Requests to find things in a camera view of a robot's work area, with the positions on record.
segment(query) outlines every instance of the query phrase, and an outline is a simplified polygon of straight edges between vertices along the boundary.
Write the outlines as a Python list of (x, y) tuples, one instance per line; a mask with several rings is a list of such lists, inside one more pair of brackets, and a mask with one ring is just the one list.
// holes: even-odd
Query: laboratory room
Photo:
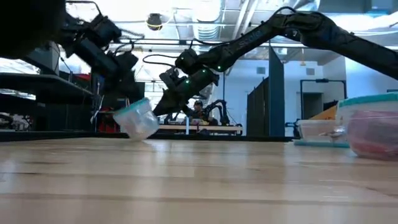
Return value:
[(397, 223), (398, 1), (8, 4), (2, 224)]

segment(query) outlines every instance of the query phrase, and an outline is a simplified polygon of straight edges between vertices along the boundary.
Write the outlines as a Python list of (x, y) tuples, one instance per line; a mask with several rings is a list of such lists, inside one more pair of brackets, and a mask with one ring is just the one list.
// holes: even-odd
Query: security camera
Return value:
[(159, 13), (151, 13), (147, 19), (147, 26), (150, 30), (159, 31), (163, 28)]

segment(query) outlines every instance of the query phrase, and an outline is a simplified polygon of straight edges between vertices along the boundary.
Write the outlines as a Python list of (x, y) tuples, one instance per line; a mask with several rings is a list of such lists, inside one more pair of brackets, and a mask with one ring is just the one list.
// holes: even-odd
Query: clear plastic container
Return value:
[(297, 124), (306, 142), (347, 142), (344, 127), (334, 120), (300, 120)]
[(360, 157), (398, 159), (398, 112), (356, 111), (348, 121), (347, 138)]
[(397, 111), (398, 93), (386, 93), (373, 96), (360, 96), (341, 100), (338, 103), (336, 120), (347, 127), (356, 111)]
[(113, 115), (120, 128), (133, 140), (144, 140), (159, 129), (159, 120), (152, 112), (150, 101), (144, 98)]

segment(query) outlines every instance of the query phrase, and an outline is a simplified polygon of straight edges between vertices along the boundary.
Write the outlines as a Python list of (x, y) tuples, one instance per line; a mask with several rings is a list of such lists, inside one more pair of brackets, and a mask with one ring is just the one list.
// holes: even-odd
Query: red food in container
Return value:
[(398, 112), (356, 111), (348, 122), (351, 149), (370, 159), (398, 159)]

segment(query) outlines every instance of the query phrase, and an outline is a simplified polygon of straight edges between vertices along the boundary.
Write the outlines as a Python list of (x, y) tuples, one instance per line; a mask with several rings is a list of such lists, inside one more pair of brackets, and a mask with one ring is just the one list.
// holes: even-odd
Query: plastic bowl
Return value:
[(152, 112), (150, 101), (144, 98), (113, 115), (121, 129), (133, 140), (144, 140), (159, 129), (159, 120)]
[(398, 112), (354, 112), (348, 121), (347, 138), (359, 157), (398, 159)]

